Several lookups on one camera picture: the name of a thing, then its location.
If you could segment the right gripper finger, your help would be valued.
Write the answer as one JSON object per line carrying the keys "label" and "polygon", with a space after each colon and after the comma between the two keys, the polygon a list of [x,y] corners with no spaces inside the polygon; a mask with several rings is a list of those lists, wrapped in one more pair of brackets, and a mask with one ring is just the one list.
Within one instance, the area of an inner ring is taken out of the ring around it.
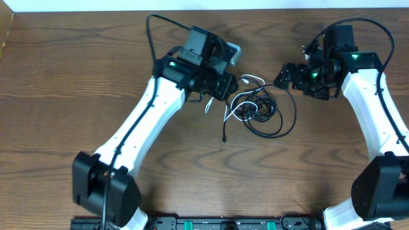
{"label": "right gripper finger", "polygon": [[297,76],[297,65],[294,63],[286,63],[282,66],[277,75],[277,79],[292,80]]}
{"label": "right gripper finger", "polygon": [[289,90],[290,83],[292,83],[292,81],[287,78],[276,78],[274,80],[274,86],[283,90]]}

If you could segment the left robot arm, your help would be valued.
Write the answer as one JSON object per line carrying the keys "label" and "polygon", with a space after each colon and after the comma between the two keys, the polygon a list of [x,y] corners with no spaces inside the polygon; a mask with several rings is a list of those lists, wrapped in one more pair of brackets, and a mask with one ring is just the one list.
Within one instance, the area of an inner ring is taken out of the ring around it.
{"label": "left robot arm", "polygon": [[189,31],[185,45],[154,61],[143,96],[116,133],[73,160],[73,201],[101,216],[95,229],[144,229],[148,216],[135,178],[160,131],[191,93],[224,101],[238,89],[227,68],[240,59],[240,46],[200,27]]}

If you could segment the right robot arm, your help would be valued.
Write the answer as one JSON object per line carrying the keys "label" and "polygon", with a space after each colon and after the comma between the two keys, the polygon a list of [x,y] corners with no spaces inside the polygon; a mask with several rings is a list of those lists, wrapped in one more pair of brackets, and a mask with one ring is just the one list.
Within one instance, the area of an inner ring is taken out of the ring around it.
{"label": "right robot arm", "polygon": [[313,229],[382,229],[408,217],[408,129],[387,87],[387,63],[358,50],[351,23],[325,28],[303,48],[306,64],[287,63],[274,80],[280,89],[320,100],[328,100],[331,89],[343,94],[366,140],[369,164],[350,198],[326,208]]}

